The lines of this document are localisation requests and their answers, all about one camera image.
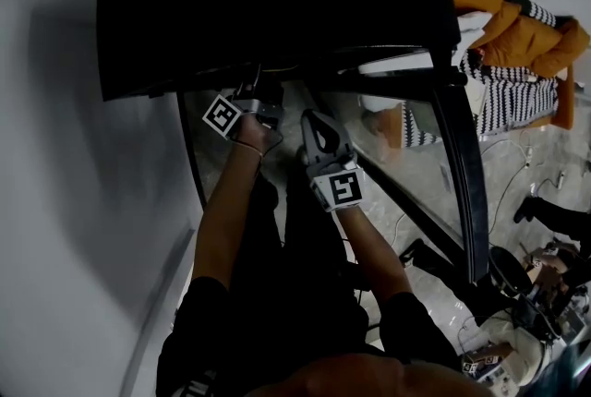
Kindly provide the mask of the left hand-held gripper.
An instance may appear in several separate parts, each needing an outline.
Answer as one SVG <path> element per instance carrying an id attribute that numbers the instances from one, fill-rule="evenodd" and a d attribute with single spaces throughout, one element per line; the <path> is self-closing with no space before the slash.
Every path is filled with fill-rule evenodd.
<path id="1" fill-rule="evenodd" d="M 260 82 L 243 84 L 228 96 L 218 94 L 202 121 L 223 138 L 230 138 L 244 114 L 253 114 L 263 126 L 277 131 L 283 113 L 283 87 Z"/>

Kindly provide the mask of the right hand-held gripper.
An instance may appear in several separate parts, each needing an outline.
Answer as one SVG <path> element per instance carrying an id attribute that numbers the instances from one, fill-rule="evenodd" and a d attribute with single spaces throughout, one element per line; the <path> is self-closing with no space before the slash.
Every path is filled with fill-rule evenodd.
<path id="1" fill-rule="evenodd" d="M 322 208 L 332 212 L 358 205 L 363 200 L 364 173 L 345 127 L 312 109 L 302 113 L 300 125 L 304 141 L 301 159 Z"/>

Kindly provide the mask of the person's left hand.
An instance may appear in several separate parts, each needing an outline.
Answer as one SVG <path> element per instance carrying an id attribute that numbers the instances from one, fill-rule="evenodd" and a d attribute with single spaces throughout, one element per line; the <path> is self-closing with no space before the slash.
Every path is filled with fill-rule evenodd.
<path id="1" fill-rule="evenodd" d="M 264 158 L 283 142 L 283 135 L 264 126 L 254 114 L 242 114 L 236 122 L 235 132 L 230 139 L 238 145 L 252 149 Z"/>

